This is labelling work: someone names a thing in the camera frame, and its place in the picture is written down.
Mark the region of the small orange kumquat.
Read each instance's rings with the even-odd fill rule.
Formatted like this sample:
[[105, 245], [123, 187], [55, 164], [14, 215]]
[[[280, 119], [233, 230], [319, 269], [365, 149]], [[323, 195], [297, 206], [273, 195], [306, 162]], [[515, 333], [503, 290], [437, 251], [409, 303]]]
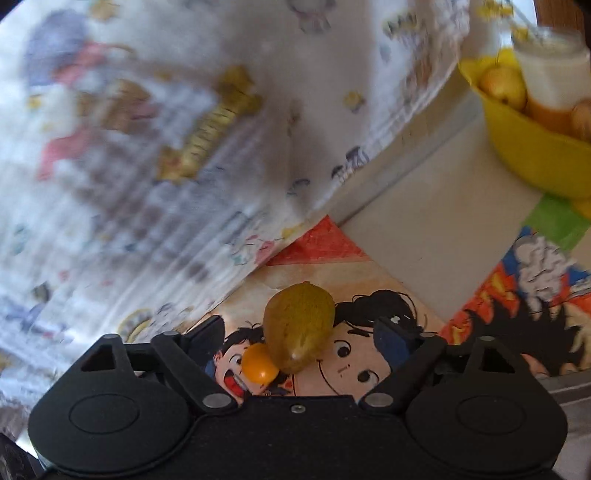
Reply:
[[249, 382], [269, 385], [279, 375], [280, 369], [273, 363], [269, 348], [264, 343], [249, 346], [242, 355], [242, 374]]

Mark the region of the large brown-green fruit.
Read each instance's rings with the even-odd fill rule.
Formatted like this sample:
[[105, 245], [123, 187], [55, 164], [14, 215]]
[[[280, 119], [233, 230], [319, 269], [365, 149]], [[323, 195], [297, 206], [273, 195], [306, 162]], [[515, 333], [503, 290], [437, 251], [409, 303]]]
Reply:
[[335, 301], [310, 282], [291, 285], [270, 298], [263, 312], [264, 343], [273, 364], [297, 374], [322, 355], [332, 336]]

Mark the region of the colourful cartoon drawing mat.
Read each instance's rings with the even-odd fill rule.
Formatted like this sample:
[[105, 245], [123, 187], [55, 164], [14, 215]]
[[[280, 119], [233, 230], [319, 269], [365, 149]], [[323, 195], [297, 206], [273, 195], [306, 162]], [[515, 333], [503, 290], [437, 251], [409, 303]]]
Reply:
[[[436, 333], [454, 347], [495, 337], [521, 355], [537, 377], [585, 371], [590, 366], [590, 273], [570, 252], [589, 227], [569, 202], [543, 197], [486, 280], [445, 322], [324, 219], [218, 307], [225, 333], [201, 367], [237, 400], [252, 395], [360, 397], [391, 373], [374, 345], [374, 325], [386, 317], [409, 333]], [[300, 373], [280, 371], [269, 385], [249, 382], [242, 374], [242, 355], [264, 343], [267, 302], [304, 281], [335, 298], [329, 343]]]

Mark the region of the grey metal tray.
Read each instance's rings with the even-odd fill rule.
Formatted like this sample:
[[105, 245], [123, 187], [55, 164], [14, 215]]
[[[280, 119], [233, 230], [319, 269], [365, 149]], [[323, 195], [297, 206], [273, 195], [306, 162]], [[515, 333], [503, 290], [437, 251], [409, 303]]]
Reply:
[[565, 412], [568, 440], [590, 441], [590, 371], [548, 377], [539, 382]]

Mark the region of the white cartoon print cloth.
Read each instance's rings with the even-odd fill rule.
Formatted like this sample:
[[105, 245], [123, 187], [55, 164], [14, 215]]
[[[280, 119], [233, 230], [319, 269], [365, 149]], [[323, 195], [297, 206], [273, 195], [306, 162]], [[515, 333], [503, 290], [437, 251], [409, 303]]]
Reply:
[[231, 293], [439, 93], [466, 1], [23, 1], [1, 23], [1, 405]]

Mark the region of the yellow plastic bowl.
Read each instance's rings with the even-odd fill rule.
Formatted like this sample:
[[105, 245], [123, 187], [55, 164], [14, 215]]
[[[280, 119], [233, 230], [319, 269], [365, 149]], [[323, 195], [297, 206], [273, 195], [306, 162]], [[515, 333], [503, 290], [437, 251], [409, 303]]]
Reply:
[[513, 50], [502, 48], [493, 56], [464, 58], [458, 70], [481, 99], [489, 141], [501, 162], [541, 191], [568, 199], [588, 199], [590, 145], [554, 133], [480, 90], [482, 74], [497, 65], [519, 67]]

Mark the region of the yellow apple in bowl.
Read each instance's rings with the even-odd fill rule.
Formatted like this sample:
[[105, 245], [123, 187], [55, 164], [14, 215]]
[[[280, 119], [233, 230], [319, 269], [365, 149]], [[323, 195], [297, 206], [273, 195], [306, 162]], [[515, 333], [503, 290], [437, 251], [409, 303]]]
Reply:
[[493, 66], [479, 79], [478, 87], [491, 98], [522, 111], [527, 104], [527, 88], [519, 70], [509, 66]]

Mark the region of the striped pepino in bowl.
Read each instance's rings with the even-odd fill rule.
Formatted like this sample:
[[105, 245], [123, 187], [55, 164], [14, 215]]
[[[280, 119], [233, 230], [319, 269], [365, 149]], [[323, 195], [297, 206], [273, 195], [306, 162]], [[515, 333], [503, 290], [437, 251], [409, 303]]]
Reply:
[[581, 141], [591, 142], [591, 99], [583, 99], [572, 109], [570, 115], [573, 135]]

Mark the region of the white foam cup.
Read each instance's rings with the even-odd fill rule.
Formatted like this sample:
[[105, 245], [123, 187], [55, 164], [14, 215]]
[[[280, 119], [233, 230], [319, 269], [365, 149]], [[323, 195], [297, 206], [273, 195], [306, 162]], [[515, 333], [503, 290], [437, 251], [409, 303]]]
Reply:
[[529, 96], [548, 109], [571, 110], [590, 97], [590, 50], [573, 29], [514, 31], [513, 50]]

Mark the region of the brown wooden frame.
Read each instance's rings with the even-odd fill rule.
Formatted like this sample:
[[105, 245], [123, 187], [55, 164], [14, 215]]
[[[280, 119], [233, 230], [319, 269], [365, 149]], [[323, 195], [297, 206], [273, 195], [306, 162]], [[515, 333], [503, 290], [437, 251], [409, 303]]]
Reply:
[[582, 33], [590, 26], [590, 14], [573, 0], [535, 0], [539, 25], [572, 28]]

